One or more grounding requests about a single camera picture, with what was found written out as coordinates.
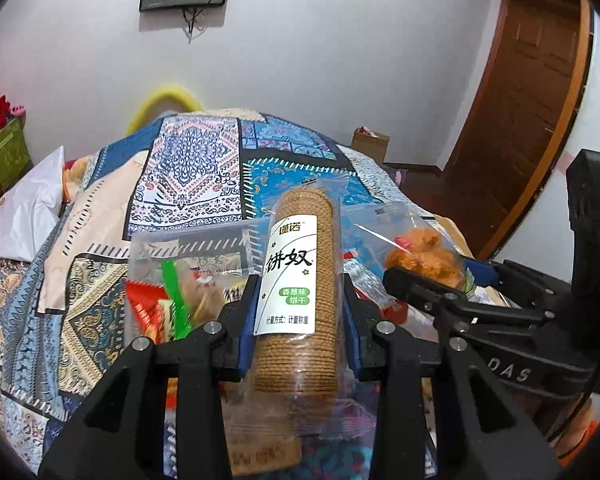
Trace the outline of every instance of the floor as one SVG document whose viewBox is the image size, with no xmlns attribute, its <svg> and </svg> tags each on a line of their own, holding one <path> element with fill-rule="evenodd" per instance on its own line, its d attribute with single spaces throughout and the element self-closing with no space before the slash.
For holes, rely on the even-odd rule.
<svg viewBox="0 0 600 480">
<path fill-rule="evenodd" d="M 496 228 L 490 225 L 492 216 L 481 214 L 486 202 L 484 190 L 450 181 L 443 174 L 416 171 L 407 173 L 400 189 L 424 209 L 451 218 L 473 254 L 478 254 Z"/>
</svg>

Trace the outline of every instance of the green storage box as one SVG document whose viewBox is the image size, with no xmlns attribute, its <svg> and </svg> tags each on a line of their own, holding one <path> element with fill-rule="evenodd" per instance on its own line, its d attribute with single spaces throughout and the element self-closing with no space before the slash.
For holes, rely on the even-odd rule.
<svg viewBox="0 0 600 480">
<path fill-rule="evenodd" d="M 31 167 L 22 122 L 13 119 L 0 130 L 0 197 Z"/>
</svg>

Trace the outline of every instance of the fried snack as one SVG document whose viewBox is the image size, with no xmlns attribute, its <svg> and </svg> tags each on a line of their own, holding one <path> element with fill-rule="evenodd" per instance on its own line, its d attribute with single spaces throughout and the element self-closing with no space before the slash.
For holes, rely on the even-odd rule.
<svg viewBox="0 0 600 480">
<path fill-rule="evenodd" d="M 387 254 L 384 265 L 417 272 L 452 288 L 462 288 L 462 264 L 442 247 L 442 236 L 434 228 L 417 227 L 395 239 L 402 248 Z"/>
</svg>

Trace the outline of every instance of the patterned blanket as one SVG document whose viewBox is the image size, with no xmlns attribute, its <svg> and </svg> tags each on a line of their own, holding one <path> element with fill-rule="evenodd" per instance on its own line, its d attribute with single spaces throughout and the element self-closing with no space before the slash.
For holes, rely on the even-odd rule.
<svg viewBox="0 0 600 480">
<path fill-rule="evenodd" d="M 256 112 L 163 118 L 90 156 L 76 198 L 32 264 L 0 266 L 0 427 L 30 468 L 37 471 L 63 422 L 123 349 L 134 232 L 263 216 L 290 186 L 343 174 L 346 205 L 411 203 L 367 156 Z M 165 428 L 167 444 L 173 433 Z M 302 445 L 298 468 L 266 478 L 366 478 L 368 436 Z M 166 464 L 174 460 L 169 447 Z"/>
</svg>

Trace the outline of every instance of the white plastic bag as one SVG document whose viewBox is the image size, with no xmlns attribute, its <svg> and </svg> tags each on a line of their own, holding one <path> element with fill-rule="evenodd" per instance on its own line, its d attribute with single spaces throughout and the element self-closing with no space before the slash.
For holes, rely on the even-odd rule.
<svg viewBox="0 0 600 480">
<path fill-rule="evenodd" d="M 33 261 L 58 223 L 63 165 L 60 146 L 0 199 L 0 258 Z"/>
</svg>

